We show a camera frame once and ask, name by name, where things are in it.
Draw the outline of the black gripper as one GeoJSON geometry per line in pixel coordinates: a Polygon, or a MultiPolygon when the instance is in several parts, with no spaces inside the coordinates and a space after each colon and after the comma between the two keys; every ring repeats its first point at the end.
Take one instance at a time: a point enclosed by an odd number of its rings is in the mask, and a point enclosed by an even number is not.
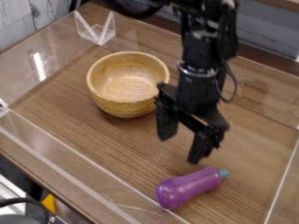
{"type": "Polygon", "coordinates": [[[177,68],[177,85],[156,86],[156,131],[161,141],[176,135],[180,123],[194,133],[186,161],[196,165],[220,147],[229,129],[217,110],[225,74],[213,68],[194,70],[184,63],[177,68]]]}

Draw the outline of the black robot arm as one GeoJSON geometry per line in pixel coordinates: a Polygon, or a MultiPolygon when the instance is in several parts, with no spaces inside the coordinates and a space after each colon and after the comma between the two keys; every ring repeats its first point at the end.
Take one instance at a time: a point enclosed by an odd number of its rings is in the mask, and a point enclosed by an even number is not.
{"type": "Polygon", "coordinates": [[[125,7],[126,0],[106,0],[122,15],[149,18],[164,6],[172,7],[181,24],[181,60],[177,63],[178,81],[156,85],[156,130],[165,141],[184,125],[193,132],[186,161],[197,164],[220,147],[229,130],[217,109],[218,102],[233,98],[222,95],[224,81],[233,77],[228,60],[238,48],[238,0],[144,0],[146,9],[138,12],[125,7]]]}

